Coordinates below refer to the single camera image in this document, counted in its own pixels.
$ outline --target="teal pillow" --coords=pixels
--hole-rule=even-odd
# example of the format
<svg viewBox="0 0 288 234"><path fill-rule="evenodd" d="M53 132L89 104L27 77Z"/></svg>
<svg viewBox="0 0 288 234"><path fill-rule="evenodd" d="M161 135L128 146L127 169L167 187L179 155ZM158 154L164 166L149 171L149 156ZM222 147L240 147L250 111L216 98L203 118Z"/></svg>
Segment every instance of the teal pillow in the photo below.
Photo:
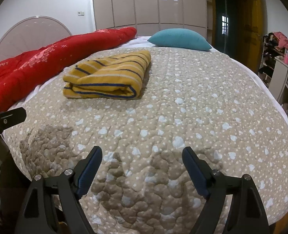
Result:
<svg viewBox="0 0 288 234"><path fill-rule="evenodd" d="M200 51L211 49L210 44L199 33L182 28L159 31L150 37L148 41L162 47L180 47Z"/></svg>

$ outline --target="arched headboard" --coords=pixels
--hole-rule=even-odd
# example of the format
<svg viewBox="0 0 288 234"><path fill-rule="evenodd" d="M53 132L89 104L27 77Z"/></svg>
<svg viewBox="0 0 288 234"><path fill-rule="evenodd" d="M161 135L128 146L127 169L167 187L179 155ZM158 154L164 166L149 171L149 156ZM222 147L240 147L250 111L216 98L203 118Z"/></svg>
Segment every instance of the arched headboard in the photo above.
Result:
<svg viewBox="0 0 288 234"><path fill-rule="evenodd" d="M37 50L71 36L60 21L46 16L26 18L11 27L0 39L0 61Z"/></svg>

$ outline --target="silver bolt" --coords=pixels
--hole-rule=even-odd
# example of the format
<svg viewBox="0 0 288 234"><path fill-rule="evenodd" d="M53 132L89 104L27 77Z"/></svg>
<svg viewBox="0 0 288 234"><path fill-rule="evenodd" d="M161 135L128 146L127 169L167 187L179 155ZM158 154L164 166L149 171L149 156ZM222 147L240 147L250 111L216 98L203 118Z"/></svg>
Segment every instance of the silver bolt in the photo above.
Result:
<svg viewBox="0 0 288 234"><path fill-rule="evenodd" d="M41 175L40 174L37 174L35 177L34 177L34 180L39 180L41 179Z"/></svg>
<svg viewBox="0 0 288 234"><path fill-rule="evenodd" d="M65 175L70 175L73 173L73 170L72 169L67 169L66 171L64 171Z"/></svg>
<svg viewBox="0 0 288 234"><path fill-rule="evenodd" d="M212 170L212 173L213 173L213 175L215 175L215 176L220 176L221 175L221 172L219 171L219 170Z"/></svg>
<svg viewBox="0 0 288 234"><path fill-rule="evenodd" d="M250 180L251 176L249 174L244 174L243 177L245 178L245 180Z"/></svg>

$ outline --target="wooden door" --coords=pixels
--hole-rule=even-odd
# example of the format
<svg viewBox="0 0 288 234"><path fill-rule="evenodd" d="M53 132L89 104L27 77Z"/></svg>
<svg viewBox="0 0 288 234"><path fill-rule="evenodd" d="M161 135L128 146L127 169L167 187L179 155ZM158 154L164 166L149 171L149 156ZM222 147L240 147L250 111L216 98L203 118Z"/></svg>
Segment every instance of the wooden door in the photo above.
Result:
<svg viewBox="0 0 288 234"><path fill-rule="evenodd" d="M257 72L261 60L263 13L261 0L239 0L237 60Z"/></svg>

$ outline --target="yellow towel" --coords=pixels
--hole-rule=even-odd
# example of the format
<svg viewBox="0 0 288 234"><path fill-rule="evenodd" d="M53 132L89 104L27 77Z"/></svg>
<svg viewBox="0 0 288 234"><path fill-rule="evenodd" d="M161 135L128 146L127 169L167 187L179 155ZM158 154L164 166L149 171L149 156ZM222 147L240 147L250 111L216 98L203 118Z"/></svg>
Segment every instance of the yellow towel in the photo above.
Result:
<svg viewBox="0 0 288 234"><path fill-rule="evenodd" d="M63 76L68 98L133 99L140 94L151 54L147 50L89 60Z"/></svg>

